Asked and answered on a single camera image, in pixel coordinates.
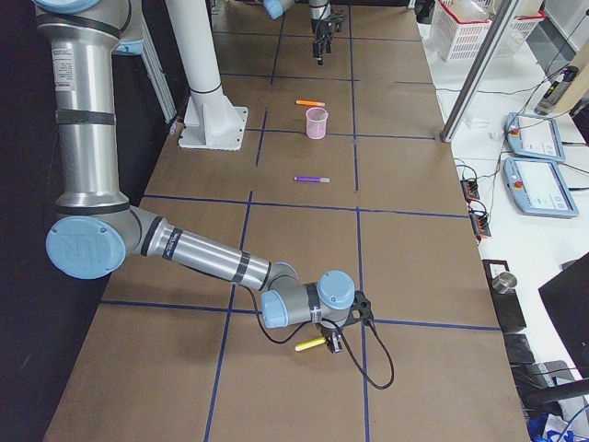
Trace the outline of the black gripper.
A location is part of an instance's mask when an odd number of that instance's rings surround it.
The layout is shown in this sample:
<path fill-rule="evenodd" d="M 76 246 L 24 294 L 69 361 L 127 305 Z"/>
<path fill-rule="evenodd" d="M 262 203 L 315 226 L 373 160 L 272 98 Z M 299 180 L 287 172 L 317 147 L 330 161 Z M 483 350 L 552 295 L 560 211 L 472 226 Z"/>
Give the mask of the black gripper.
<path fill-rule="evenodd" d="M 322 56 L 331 54 L 333 34 L 341 32 L 345 18 L 345 14 L 333 12 L 331 9 L 322 9 L 312 14 L 313 56 L 317 64 L 322 64 Z"/>
<path fill-rule="evenodd" d="M 367 325 L 370 320 L 371 302 L 362 290 L 356 290 L 352 305 L 347 311 L 347 316 L 342 320 L 333 320 L 340 328 L 339 331 L 337 327 L 332 325 L 328 320 L 319 322 L 317 328 L 321 332 L 321 335 L 326 338 L 326 346 L 328 349 L 332 353 L 340 353 L 342 351 L 341 344 L 343 343 L 343 329 L 358 322 Z"/>

